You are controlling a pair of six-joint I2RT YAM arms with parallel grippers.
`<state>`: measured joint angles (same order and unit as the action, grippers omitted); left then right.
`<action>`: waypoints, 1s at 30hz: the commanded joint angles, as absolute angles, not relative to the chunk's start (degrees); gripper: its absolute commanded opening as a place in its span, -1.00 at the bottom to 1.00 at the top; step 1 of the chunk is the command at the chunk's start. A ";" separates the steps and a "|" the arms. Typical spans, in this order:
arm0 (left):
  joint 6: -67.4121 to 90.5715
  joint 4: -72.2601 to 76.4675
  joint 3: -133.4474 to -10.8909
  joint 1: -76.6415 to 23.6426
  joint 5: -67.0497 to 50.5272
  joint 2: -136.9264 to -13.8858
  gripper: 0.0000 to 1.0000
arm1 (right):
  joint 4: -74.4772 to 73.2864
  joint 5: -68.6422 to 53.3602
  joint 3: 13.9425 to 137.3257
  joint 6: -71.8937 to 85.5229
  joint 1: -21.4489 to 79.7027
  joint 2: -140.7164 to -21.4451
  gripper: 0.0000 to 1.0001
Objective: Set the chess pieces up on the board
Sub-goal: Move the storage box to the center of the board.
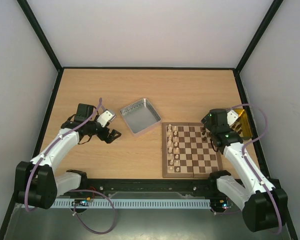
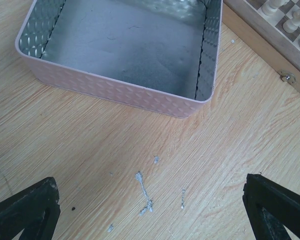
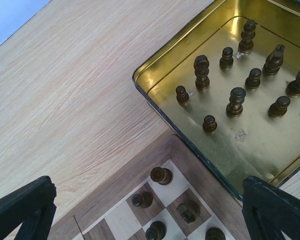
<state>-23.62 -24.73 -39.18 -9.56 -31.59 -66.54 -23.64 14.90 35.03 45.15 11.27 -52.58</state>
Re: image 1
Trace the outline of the gold green metal tin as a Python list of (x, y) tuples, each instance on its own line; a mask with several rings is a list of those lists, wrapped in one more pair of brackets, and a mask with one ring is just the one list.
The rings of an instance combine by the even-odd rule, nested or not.
[(243, 108), (235, 108), (234, 111), (238, 114), (238, 119), (230, 127), (240, 135), (243, 141), (251, 140), (253, 134), (246, 111)]

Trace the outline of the silver metal tin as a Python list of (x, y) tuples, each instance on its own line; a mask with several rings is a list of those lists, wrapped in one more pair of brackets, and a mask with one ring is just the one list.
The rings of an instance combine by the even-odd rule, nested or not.
[(119, 112), (134, 137), (149, 132), (162, 121), (161, 116), (147, 98), (125, 106)]

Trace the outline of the wooden chess board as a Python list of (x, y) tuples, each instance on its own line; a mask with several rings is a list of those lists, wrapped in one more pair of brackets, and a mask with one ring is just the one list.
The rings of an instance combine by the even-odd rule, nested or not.
[(221, 153), (214, 150), (202, 123), (163, 122), (161, 130), (164, 178), (207, 179), (223, 170)]

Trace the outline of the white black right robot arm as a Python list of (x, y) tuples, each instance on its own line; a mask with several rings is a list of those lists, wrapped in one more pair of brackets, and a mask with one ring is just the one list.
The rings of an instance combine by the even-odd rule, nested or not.
[(241, 211), (245, 225), (251, 232), (277, 228), (280, 234), (286, 224), (288, 195), (277, 188), (258, 169), (250, 154), (248, 143), (231, 128), (238, 119), (234, 108), (211, 109), (201, 120), (210, 132), (213, 150), (218, 150), (232, 164), (241, 182), (226, 170), (209, 175), (208, 191), (225, 194)]

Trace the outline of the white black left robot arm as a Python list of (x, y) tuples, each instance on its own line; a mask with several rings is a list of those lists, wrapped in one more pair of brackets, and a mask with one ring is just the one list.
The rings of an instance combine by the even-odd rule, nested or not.
[(86, 172), (67, 170), (56, 177), (55, 172), (68, 152), (87, 136), (97, 136), (107, 144), (121, 136), (108, 128), (116, 114), (99, 104), (80, 103), (75, 114), (60, 127), (54, 140), (29, 162), (21, 161), (15, 170), (14, 198), (30, 212), (35, 208), (49, 209), (58, 196), (88, 186)]

